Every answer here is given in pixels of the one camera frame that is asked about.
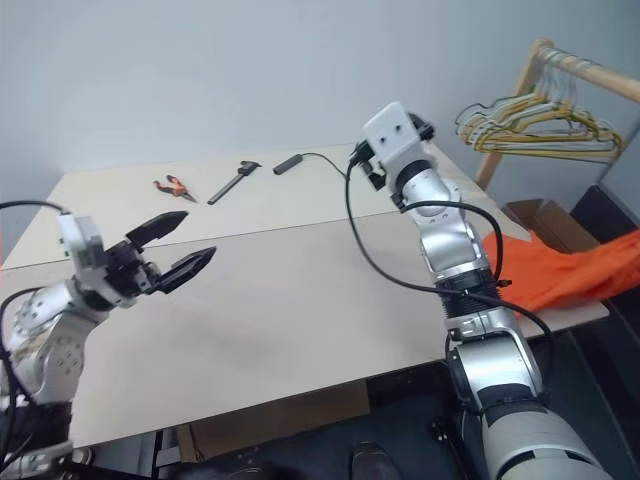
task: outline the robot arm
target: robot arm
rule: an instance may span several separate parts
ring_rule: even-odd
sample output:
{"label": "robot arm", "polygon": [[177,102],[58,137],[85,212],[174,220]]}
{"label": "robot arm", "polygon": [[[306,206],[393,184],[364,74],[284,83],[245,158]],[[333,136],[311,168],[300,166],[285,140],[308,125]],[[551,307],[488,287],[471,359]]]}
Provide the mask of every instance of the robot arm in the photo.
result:
{"label": "robot arm", "polygon": [[[402,208],[421,201],[460,201],[459,189],[440,178],[422,140],[433,128],[392,103],[364,127],[359,164]],[[369,161],[375,154],[384,176]],[[499,300],[480,239],[453,206],[422,206],[409,215],[436,287]],[[539,400],[542,376],[513,312],[464,294],[440,295],[446,328],[456,346],[448,353],[454,385],[467,408],[481,415],[485,458],[492,479],[610,478],[573,429]]]}
{"label": "robot arm", "polygon": [[[89,217],[58,217],[75,274],[38,290],[16,313],[8,349],[15,377],[31,403],[18,405],[9,450],[15,451],[27,438],[29,442],[28,451],[8,466],[2,478],[45,475],[71,452],[71,400],[84,365],[84,344],[109,312],[130,308],[141,294],[169,293],[209,263],[215,247],[188,255],[165,274],[142,256],[145,244],[173,231],[186,216],[187,212],[159,215],[106,251]],[[6,399],[9,379],[4,373]]]}

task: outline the hanger rail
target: hanger rail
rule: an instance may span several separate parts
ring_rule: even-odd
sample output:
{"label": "hanger rail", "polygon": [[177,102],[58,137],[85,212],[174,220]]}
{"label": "hanger rail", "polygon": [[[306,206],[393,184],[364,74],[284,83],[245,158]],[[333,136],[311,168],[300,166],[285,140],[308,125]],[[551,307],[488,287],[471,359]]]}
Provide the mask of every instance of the hanger rail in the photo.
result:
{"label": "hanger rail", "polygon": [[[527,63],[516,83],[513,95],[528,93],[540,77],[545,64],[553,65],[560,70],[575,75],[577,78],[640,103],[640,81],[615,72],[591,60],[557,49],[554,47],[553,42],[546,38],[537,39],[533,42]],[[491,182],[502,160],[502,155],[502,153],[494,151],[486,153],[482,157],[482,163],[476,172],[475,181],[483,190],[486,190],[489,182]]]}

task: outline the cardboard box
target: cardboard box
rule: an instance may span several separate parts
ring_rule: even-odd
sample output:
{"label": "cardboard box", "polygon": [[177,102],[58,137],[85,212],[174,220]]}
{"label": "cardboard box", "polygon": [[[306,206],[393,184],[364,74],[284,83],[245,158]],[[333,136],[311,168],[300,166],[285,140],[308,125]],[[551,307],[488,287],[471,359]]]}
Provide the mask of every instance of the cardboard box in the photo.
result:
{"label": "cardboard box", "polygon": [[368,413],[365,380],[336,385],[181,425],[180,458],[201,462]]}
{"label": "cardboard box", "polygon": [[533,230],[549,247],[562,252],[584,252],[599,242],[553,200],[507,203],[502,211],[513,221]]}

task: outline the white wall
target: white wall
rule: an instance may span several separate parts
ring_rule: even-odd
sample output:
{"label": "white wall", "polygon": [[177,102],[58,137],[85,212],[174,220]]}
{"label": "white wall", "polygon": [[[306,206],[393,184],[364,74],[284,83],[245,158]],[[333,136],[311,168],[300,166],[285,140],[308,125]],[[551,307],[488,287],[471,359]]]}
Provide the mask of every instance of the white wall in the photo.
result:
{"label": "white wall", "polygon": [[[24,108],[27,89],[16,88],[14,72],[8,68],[16,42],[8,6],[0,0],[0,201],[45,199],[62,176],[63,166],[50,161],[45,139],[52,132],[32,128],[37,121],[32,123]],[[35,212],[34,207],[0,212],[0,262]]]}
{"label": "white wall", "polygon": [[[473,174],[452,121],[510,93],[536,37],[640,78],[636,0],[2,1],[2,127],[66,171],[353,142],[399,99]],[[639,117],[580,91],[623,133]],[[571,206],[600,171],[514,157],[490,191]]]}
{"label": "white wall", "polygon": [[620,159],[607,172],[601,181],[601,187],[640,225],[640,136],[636,135]]}

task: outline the clothes hanger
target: clothes hanger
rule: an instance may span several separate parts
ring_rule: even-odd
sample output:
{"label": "clothes hanger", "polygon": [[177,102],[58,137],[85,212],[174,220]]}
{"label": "clothes hanger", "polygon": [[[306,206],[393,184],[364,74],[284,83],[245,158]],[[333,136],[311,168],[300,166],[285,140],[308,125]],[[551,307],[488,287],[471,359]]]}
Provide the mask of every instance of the clothes hanger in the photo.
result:
{"label": "clothes hanger", "polygon": [[[583,66],[589,64],[584,60],[579,60]],[[547,110],[546,107],[538,107],[534,113],[532,109],[529,109],[526,112],[521,112],[520,114],[514,115],[508,119],[510,124],[508,126],[505,125],[504,122],[503,127],[495,127],[491,130],[485,130],[484,134],[474,141],[474,148],[480,151],[487,151],[487,141],[491,140],[491,150],[499,148],[500,145],[496,145],[496,143],[504,142],[512,145],[512,148],[523,148],[528,149],[529,147],[523,147],[518,145],[513,145],[514,142],[522,142],[522,143],[543,143],[543,142],[570,142],[573,143],[573,146],[566,147],[566,149],[573,150],[575,147],[580,147],[581,151],[593,150],[593,151],[613,151],[620,150],[620,146],[622,145],[622,137],[613,129],[613,127],[607,122],[605,125],[604,122],[596,122],[593,116],[588,112],[577,112],[574,109],[576,100],[577,100],[577,89],[575,85],[576,77],[574,75],[566,74],[566,88],[565,90],[569,93],[568,96],[565,96],[565,99],[556,103],[551,110]],[[524,132],[529,126],[534,125],[536,123],[545,122],[548,120],[566,120],[570,123],[577,122],[586,127],[584,133],[581,135],[545,135],[540,132],[536,135],[525,135],[518,136],[515,134]],[[496,129],[502,128],[503,132],[507,132],[506,134],[496,135]],[[611,143],[604,143],[604,145],[594,146],[593,148],[587,148],[587,145],[582,143],[575,143],[577,141],[588,141],[595,140],[597,142],[614,140],[615,144],[613,144],[613,148],[608,147],[612,145]],[[557,147],[556,143],[546,144],[545,148],[555,148]]]}
{"label": "clothes hanger", "polygon": [[472,135],[474,134],[475,129],[486,125],[487,121],[497,121],[501,116],[508,115],[512,110],[516,111],[518,109],[525,108],[528,105],[543,102],[546,98],[548,72],[549,69],[547,63],[542,63],[541,81],[538,82],[530,93],[503,97],[496,100],[491,107],[485,107],[481,104],[472,105],[471,107],[479,105],[485,110],[470,110],[466,115],[459,115],[455,120],[455,123],[459,124],[458,128],[456,128],[458,136],[460,136],[465,143],[471,145],[473,142]]}

